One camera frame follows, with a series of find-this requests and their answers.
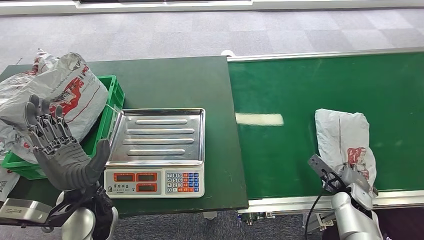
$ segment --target white plastic bag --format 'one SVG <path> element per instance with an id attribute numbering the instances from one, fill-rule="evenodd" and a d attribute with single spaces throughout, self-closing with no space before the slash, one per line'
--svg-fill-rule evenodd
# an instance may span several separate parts
<path id="1" fill-rule="evenodd" d="M 322 160 L 337 173 L 344 163 L 357 166 L 372 187 L 377 176 L 370 144 L 370 124 L 362 113 L 315 111 L 316 137 Z"/>
<path id="2" fill-rule="evenodd" d="M 108 90 L 92 73 L 84 59 L 71 52 L 54 57 L 39 49 L 32 70 L 0 83 L 0 139 L 5 149 L 20 158 L 37 163 L 24 121 L 30 96 L 50 100 L 50 111 L 63 108 L 72 135 L 81 141 L 102 113 Z"/>

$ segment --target robotic hand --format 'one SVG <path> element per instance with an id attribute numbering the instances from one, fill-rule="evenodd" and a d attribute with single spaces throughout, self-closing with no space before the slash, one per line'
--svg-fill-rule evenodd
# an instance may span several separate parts
<path id="1" fill-rule="evenodd" d="M 39 209 L 46 209 L 47 205 L 43 203 L 8 198 L 0 214 L 14 221 L 0 224 L 39 226 L 43 227 L 44 232 L 53 231 L 53 227 L 62 227 L 64 240 L 111 240 L 118 211 L 98 182 L 110 155 L 109 141 L 100 140 L 96 155 L 90 159 L 72 136 L 62 112 L 62 107 L 58 105 L 51 113 L 50 102 L 45 99 L 40 102 L 36 95 L 29 98 L 24 110 L 35 158 L 50 183 L 63 191 L 56 206 L 44 214 L 46 211 L 29 207 L 41 206 Z M 20 211 L 11 210 L 22 206 L 28 207 Z"/>
<path id="2" fill-rule="evenodd" d="M 331 207 L 340 240 L 383 240 L 365 177 L 347 165 L 338 175 L 316 154 L 308 163 L 326 182 L 325 189 L 334 194 Z"/>
<path id="3" fill-rule="evenodd" d="M 109 141 L 102 139 L 96 155 L 90 159 L 80 143 L 72 136 L 58 105 L 50 113 L 50 102 L 36 95 L 25 105 L 24 118 L 34 145 L 34 155 L 51 184 L 62 191 L 81 190 L 96 184 L 111 150 Z"/>

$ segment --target green table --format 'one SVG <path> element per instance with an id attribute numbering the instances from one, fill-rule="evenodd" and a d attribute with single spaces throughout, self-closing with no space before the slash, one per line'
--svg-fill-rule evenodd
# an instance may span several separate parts
<path id="1" fill-rule="evenodd" d="M 194 213 L 248 207 L 227 60 L 224 56 L 90 62 L 97 76 L 116 75 L 124 108 L 204 108 L 205 194 L 200 198 L 114 199 L 120 217 Z M 8 66 L 0 80 L 26 71 Z M 59 191 L 47 181 L 19 180 L 9 197 L 55 205 Z"/>
<path id="2" fill-rule="evenodd" d="M 376 208 L 424 205 L 424 49 L 229 58 L 236 113 L 281 114 L 282 126 L 239 124 L 249 212 L 307 212 L 321 181 L 317 109 L 363 113 L 376 158 Z M 317 211 L 329 210 L 323 197 Z"/>

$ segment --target green plastic crate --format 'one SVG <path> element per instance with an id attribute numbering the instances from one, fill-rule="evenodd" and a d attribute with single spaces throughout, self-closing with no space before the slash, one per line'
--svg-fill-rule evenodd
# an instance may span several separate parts
<path id="1" fill-rule="evenodd" d="M 125 94 L 115 75 L 99 76 L 98 79 L 106 86 L 108 97 L 106 104 L 113 107 L 118 112 L 124 105 Z M 84 152 L 92 158 L 96 154 L 96 144 L 100 139 L 109 138 L 117 119 L 117 113 L 110 107 L 105 106 L 102 114 L 98 117 L 91 130 L 81 141 Z M 28 180 L 45 179 L 46 175 L 38 164 L 29 163 L 9 152 L 1 164 L 5 169 L 9 169 Z"/>

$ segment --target red printed logo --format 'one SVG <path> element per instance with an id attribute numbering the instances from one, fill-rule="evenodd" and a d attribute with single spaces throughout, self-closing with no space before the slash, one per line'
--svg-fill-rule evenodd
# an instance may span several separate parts
<path id="1" fill-rule="evenodd" d="M 366 168 L 365 154 L 367 149 L 365 147 L 348 148 L 347 149 L 347 162 L 351 166 L 356 166 L 366 179 L 370 178 L 370 172 Z"/>
<path id="2" fill-rule="evenodd" d="M 72 79 L 63 92 L 50 101 L 50 112 L 54 113 L 58 105 L 63 108 L 63 116 L 74 109 L 81 98 L 80 88 L 82 88 L 83 85 L 84 83 L 80 77 Z"/>

